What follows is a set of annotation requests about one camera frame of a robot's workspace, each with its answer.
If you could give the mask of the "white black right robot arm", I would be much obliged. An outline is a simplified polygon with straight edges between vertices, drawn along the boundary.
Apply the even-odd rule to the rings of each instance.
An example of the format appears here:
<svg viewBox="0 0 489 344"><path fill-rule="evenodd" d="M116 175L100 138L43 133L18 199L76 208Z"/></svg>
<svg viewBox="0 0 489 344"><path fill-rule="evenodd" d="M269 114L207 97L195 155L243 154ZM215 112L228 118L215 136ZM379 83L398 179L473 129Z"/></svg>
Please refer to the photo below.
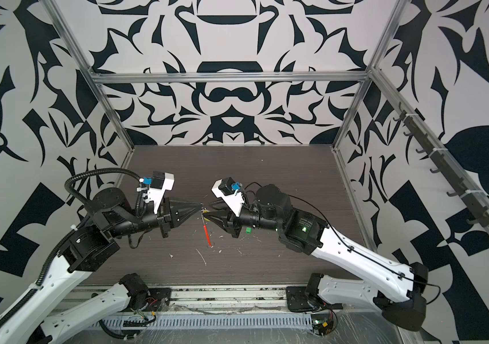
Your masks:
<svg viewBox="0 0 489 344"><path fill-rule="evenodd" d="M350 282L323 273L312 274L305 295L317 307L360 305L377 310L393 325L418 332L426 319L429 268L385 258L340 233L326 216L293 206L293 195L274 184L260 187L253 201L247 189L231 178L211 188L216 201L205 218L237 238L243 228L276 232L293 252L330 262L357 277Z"/></svg>

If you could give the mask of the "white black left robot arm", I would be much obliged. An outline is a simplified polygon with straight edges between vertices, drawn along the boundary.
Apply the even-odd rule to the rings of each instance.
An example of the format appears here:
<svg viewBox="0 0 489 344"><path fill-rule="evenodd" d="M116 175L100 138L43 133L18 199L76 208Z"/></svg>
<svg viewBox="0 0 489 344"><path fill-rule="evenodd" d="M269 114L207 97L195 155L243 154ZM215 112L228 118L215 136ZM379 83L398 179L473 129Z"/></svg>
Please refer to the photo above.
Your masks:
<svg viewBox="0 0 489 344"><path fill-rule="evenodd" d="M75 189L78 181L104 174L123 174L137 180L135 206L117 187L88 199ZM105 317L125 309L136 313L148 307L149 289L136 273L125 275L108 291L54 320L54 308L120 249L117 239L144 236L159 229L162 237L202 210L201 204L171 200L171 173L140 177L128 169L95 169L71 176L65 190L80 201L87 214L54 246L38 278L0 315L0 343L59 343Z"/></svg>

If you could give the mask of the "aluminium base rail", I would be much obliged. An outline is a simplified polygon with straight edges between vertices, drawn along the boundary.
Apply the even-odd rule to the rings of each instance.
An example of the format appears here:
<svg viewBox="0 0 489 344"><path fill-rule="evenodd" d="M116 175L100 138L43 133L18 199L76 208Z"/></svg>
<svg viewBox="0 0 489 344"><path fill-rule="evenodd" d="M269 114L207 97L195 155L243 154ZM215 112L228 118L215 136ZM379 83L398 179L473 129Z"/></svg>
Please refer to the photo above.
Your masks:
<svg viewBox="0 0 489 344"><path fill-rule="evenodd" d="M331 304L345 304L369 310L378 291L359 280L333 279L325 284L335 296ZM148 311L180 307L190 312L244 312L254 310L284 310L287 298L293 308L307 307L305 285L151 285L145 296Z"/></svg>

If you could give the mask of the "grey wall hook rack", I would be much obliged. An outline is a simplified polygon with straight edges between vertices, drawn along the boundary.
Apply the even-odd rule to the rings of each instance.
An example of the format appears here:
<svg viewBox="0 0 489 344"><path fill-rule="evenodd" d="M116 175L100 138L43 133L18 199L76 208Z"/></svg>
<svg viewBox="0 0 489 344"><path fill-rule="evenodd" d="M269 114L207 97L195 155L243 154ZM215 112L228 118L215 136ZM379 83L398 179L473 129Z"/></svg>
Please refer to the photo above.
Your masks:
<svg viewBox="0 0 489 344"><path fill-rule="evenodd" d="M466 208L472 213L473 219L469 224L479 224L483 227L489 226L489 207L482 201L483 192L474 186L466 178L466 173L459 166L450 151L443 147L443 143L434 135L417 113L409 113L398 107L399 115L396 122L402 122L408 129L405 136L413 137L419 143L417 153L425 155L434 164L430 170L433 174L440 173L447 181L451 190L446 194L449 197L458 197Z"/></svg>

